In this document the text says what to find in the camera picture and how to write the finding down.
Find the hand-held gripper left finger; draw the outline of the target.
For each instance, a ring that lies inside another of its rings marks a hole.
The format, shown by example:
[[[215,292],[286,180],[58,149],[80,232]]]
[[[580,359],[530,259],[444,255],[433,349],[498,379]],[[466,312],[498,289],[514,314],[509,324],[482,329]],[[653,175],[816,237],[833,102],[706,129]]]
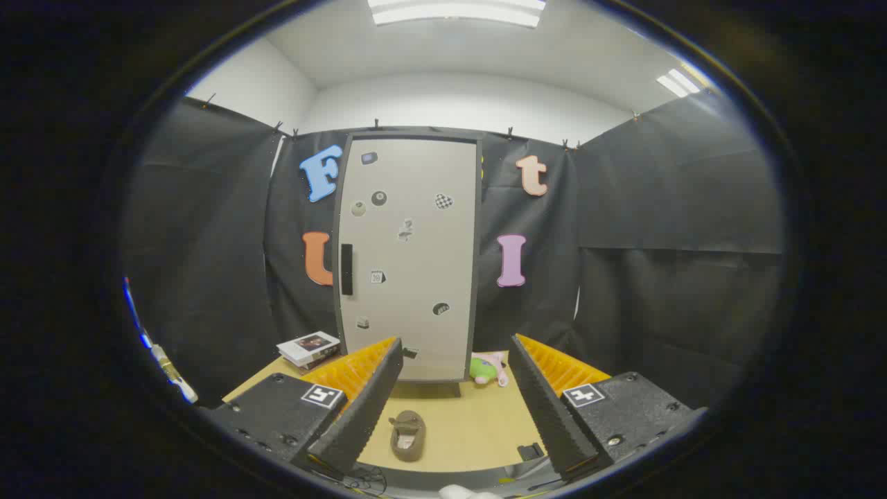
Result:
[[[208,418],[263,457],[339,480],[371,438],[402,367],[401,340],[387,338],[305,376],[271,373]]]

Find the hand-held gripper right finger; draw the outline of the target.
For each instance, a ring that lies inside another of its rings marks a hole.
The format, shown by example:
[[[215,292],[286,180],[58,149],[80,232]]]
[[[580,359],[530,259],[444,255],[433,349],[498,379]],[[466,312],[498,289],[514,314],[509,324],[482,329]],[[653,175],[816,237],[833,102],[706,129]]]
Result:
[[[564,479],[640,457],[706,412],[636,371],[609,376],[520,334],[512,337],[509,366],[552,468]]]

